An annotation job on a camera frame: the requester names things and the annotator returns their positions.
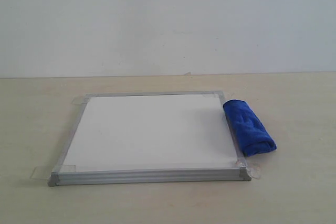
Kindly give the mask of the blue cloth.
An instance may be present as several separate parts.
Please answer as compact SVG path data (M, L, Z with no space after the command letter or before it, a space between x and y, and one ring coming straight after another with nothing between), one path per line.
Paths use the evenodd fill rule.
M277 149L275 141L245 101L229 100L223 104L223 110L245 156L270 153Z

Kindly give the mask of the aluminium framed whiteboard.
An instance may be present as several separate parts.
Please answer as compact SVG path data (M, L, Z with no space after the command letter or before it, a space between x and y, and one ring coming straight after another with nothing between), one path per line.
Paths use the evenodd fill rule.
M88 94L48 185L250 181L225 101L222 91Z

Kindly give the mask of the clear tape near right corner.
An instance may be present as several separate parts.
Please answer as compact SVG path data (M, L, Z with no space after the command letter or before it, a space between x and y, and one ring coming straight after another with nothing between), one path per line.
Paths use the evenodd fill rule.
M245 181L251 181L261 178L261 168L256 163L237 162L239 168L239 176Z

